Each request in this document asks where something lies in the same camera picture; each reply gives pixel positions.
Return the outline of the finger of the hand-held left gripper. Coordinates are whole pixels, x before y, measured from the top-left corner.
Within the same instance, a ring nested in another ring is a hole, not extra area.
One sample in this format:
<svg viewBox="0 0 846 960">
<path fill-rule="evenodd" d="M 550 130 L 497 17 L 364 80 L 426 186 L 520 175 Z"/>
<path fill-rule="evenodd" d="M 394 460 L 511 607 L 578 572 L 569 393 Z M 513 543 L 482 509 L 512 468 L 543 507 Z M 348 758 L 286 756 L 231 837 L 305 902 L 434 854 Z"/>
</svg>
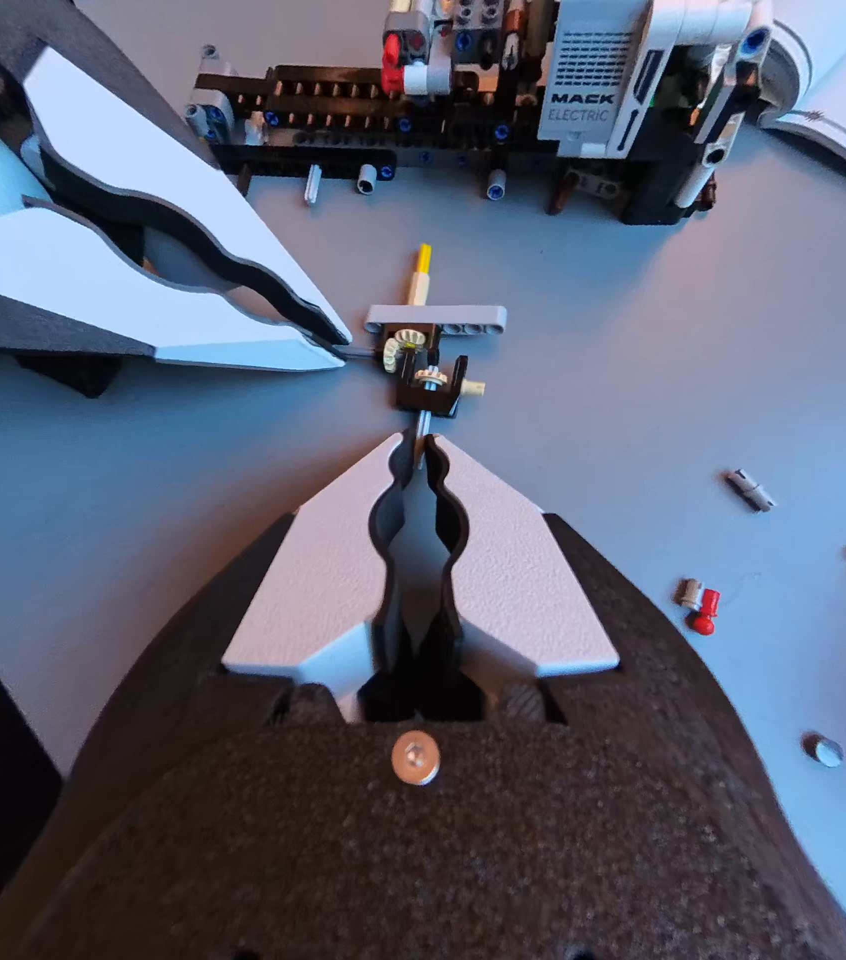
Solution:
<svg viewBox="0 0 846 960">
<path fill-rule="evenodd" d="M 0 352 L 277 373 L 345 365 L 314 334 L 146 272 L 93 222 L 51 202 L 2 139 Z"/>
<path fill-rule="evenodd" d="M 352 334 L 228 176 L 45 46 L 22 80 L 53 187 L 85 210 L 172 236 L 218 278 L 343 346 Z"/>
</svg>

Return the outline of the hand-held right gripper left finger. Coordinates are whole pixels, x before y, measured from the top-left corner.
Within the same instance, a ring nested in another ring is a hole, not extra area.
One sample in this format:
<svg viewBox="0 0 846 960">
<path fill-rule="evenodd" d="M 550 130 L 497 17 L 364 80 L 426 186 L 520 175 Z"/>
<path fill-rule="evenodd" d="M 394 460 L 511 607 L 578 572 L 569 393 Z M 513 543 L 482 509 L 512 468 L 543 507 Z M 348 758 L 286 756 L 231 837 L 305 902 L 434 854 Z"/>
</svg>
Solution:
<svg viewBox="0 0 846 960">
<path fill-rule="evenodd" d="M 392 434 L 297 509 L 222 655 L 228 672 L 321 685 L 362 720 L 358 692 L 392 657 L 392 543 L 414 459 L 409 433 Z"/>
</svg>

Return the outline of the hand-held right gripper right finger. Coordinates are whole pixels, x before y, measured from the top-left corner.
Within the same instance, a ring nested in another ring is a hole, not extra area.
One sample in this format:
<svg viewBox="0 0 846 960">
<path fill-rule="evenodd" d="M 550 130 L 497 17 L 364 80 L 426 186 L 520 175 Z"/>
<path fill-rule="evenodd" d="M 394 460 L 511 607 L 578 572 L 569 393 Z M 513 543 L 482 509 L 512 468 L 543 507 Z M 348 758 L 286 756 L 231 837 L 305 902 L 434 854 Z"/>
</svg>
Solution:
<svg viewBox="0 0 846 960">
<path fill-rule="evenodd" d="M 619 666 L 543 510 L 447 438 L 430 435 L 427 452 L 429 479 L 463 521 L 449 566 L 462 673 L 505 687 Z"/>
</svg>

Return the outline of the black lego connector frame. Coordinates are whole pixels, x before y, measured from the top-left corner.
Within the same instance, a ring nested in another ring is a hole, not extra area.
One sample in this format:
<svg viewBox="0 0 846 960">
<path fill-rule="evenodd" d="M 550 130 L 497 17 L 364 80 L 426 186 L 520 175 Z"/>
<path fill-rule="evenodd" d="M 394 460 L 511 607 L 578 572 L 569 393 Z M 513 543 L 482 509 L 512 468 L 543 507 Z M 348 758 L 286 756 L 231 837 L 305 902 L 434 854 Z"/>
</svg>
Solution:
<svg viewBox="0 0 846 960">
<path fill-rule="evenodd" d="M 477 399 L 485 395 L 487 385 L 483 381 L 472 380 L 467 376 L 468 357 L 459 355 L 450 373 L 440 366 L 441 352 L 433 346 L 417 346 L 406 349 L 396 366 L 395 403 L 398 409 L 418 414 L 422 402 L 431 402 L 431 417 L 452 420 L 460 412 L 461 403 L 466 399 Z M 447 376 L 448 382 L 439 391 L 427 391 L 419 385 L 419 372 L 431 366 L 437 366 Z"/>
</svg>

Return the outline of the white lego truck model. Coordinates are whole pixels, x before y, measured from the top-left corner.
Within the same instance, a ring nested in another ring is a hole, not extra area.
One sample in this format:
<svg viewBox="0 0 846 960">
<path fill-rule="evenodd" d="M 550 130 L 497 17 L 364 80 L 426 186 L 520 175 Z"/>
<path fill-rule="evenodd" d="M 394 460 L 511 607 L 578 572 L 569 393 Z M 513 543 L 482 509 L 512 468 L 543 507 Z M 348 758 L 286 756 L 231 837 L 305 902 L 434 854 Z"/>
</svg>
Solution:
<svg viewBox="0 0 846 960">
<path fill-rule="evenodd" d="M 183 116 L 241 185 L 460 168 L 491 201 L 509 172 L 552 177 L 624 224 L 711 210 L 716 172 L 761 96 L 773 3 L 390 2 L 381 65 L 278 65 L 240 77 L 203 49 Z"/>
</svg>

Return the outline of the light grey lego pin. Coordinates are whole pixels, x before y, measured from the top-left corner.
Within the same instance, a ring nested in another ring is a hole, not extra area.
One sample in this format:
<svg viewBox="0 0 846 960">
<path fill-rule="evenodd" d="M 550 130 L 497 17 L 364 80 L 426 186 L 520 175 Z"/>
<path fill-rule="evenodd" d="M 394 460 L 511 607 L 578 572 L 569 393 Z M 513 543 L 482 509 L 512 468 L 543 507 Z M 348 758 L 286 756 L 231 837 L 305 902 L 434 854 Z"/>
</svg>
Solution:
<svg viewBox="0 0 846 960">
<path fill-rule="evenodd" d="M 777 501 L 766 491 L 752 474 L 739 467 L 723 474 L 725 482 L 751 510 L 768 513 L 777 506 Z"/>
</svg>

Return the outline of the grey beam gear assembly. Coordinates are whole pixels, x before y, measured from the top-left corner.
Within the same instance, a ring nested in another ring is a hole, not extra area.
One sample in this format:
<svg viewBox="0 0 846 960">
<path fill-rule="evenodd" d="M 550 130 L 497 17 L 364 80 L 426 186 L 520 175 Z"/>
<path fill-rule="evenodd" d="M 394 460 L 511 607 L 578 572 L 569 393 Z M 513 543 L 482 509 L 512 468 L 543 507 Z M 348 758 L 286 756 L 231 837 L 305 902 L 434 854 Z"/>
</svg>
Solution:
<svg viewBox="0 0 846 960">
<path fill-rule="evenodd" d="M 373 343 L 342 348 L 345 359 L 374 361 L 394 375 L 405 355 L 427 357 L 439 348 L 444 336 L 481 337 L 506 331 L 508 312 L 504 306 L 429 304 L 432 255 L 430 244 L 418 247 L 404 302 L 372 305 L 364 331 Z"/>
</svg>

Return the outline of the grey lego axle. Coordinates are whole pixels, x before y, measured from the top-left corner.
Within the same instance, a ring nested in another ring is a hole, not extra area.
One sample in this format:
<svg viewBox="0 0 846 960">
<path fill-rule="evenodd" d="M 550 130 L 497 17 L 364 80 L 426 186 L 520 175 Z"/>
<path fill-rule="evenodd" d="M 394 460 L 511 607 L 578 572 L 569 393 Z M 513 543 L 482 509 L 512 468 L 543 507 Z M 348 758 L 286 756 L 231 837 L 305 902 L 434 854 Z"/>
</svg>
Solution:
<svg viewBox="0 0 846 960">
<path fill-rule="evenodd" d="M 420 379 L 419 385 L 427 392 L 438 392 L 440 390 L 440 384 L 429 375 Z M 414 468 L 416 470 L 419 470 L 422 467 L 425 438 L 431 430 L 431 407 L 431 401 L 423 401 L 421 409 L 417 415 L 414 436 Z"/>
</svg>

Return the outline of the grey round lego piece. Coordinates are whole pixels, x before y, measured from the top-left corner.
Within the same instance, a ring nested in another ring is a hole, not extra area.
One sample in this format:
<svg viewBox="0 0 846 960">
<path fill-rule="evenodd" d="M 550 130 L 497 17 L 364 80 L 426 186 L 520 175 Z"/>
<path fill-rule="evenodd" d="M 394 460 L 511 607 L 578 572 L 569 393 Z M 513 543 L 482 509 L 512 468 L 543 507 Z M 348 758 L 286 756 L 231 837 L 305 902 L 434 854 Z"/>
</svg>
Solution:
<svg viewBox="0 0 846 960">
<path fill-rule="evenodd" d="M 836 769 L 845 761 L 842 745 L 816 731 L 806 731 L 801 735 L 800 746 L 803 753 L 812 761 L 828 768 Z"/>
</svg>

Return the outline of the red lego pin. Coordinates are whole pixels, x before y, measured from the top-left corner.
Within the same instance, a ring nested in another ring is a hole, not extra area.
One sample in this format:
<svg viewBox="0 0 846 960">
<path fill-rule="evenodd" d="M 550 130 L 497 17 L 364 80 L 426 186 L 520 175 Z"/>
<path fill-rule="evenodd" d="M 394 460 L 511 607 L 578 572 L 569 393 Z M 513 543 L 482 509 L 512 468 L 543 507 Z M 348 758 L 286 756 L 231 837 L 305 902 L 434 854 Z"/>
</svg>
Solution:
<svg viewBox="0 0 846 960">
<path fill-rule="evenodd" d="M 700 597 L 697 609 L 690 611 L 686 618 L 687 626 L 702 637 L 711 637 L 716 630 L 716 618 L 719 614 L 721 594 L 706 587 Z"/>
</svg>

